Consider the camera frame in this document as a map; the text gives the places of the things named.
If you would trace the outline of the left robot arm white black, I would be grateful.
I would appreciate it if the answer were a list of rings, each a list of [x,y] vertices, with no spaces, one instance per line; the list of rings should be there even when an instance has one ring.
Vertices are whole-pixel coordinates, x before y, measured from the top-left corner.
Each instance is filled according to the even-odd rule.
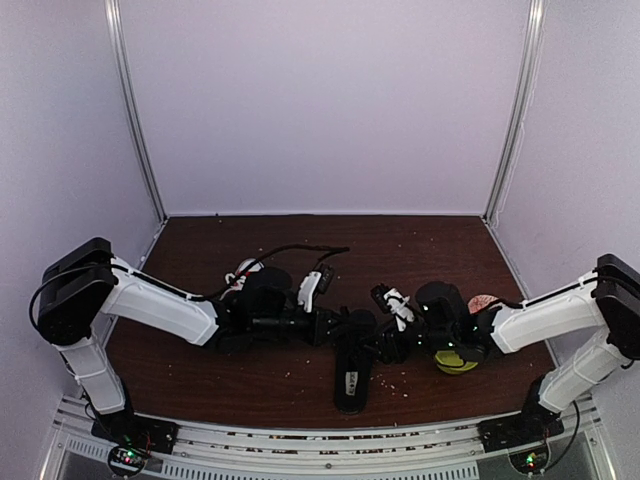
[[[95,237],[45,270],[28,316],[62,356],[99,427],[116,442],[133,444],[149,438],[151,430],[135,414],[124,382],[96,339],[94,320],[124,317],[225,353],[286,335],[322,345],[348,323],[346,308],[334,311],[315,303],[333,279],[325,259],[345,250],[308,249],[320,258],[297,288],[286,271],[265,266],[267,257],[261,255],[241,262],[220,290],[195,294],[133,268],[113,254],[108,240]]]

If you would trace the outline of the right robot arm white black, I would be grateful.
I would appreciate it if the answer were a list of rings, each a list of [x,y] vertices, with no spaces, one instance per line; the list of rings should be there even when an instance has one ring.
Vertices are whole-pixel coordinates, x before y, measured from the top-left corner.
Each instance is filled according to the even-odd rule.
[[[512,354],[569,332],[594,335],[555,370],[536,379],[512,430],[530,442],[577,397],[616,368],[639,359],[639,273],[613,254],[565,287],[520,303],[477,296],[466,302],[453,284],[434,281],[413,296],[380,284],[371,296],[395,324],[378,345],[386,362],[402,362],[412,346],[423,348],[438,368],[456,375],[494,353]]]

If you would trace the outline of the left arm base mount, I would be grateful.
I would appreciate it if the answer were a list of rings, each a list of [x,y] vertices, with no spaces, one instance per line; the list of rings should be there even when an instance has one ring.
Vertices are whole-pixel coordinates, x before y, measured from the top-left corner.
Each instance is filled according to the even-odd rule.
[[[178,433],[175,422],[138,415],[127,389],[124,409],[111,414],[99,413],[91,399],[85,412],[92,419],[91,434],[113,443],[106,464],[118,479],[140,474],[155,454],[171,454]]]

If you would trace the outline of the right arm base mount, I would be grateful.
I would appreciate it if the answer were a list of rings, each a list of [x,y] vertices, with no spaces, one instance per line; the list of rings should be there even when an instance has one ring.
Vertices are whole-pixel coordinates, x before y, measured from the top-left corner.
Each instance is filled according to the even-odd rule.
[[[548,441],[565,429],[559,413],[540,404],[542,378],[529,388],[519,413],[481,421],[478,433],[486,453],[509,450],[509,462],[520,474],[541,475],[552,464]]]

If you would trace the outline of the red canvas sneaker white laces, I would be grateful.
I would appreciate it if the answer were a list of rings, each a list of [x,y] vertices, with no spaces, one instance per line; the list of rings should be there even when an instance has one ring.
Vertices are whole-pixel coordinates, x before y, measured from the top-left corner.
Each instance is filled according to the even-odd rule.
[[[230,293],[241,291],[248,277],[261,271],[263,268],[264,264],[255,258],[243,260],[235,271],[225,275],[226,290],[223,292],[223,295],[226,296]]]

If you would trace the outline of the upturned shoe orange sole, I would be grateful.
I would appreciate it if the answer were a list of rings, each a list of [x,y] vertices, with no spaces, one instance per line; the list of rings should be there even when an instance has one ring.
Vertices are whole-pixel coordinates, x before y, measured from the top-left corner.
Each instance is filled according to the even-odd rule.
[[[380,324],[371,311],[359,309],[342,317],[332,331],[336,355],[333,401],[340,413],[355,415],[365,409],[374,363],[389,363],[392,358],[387,336],[393,329],[394,321]]]

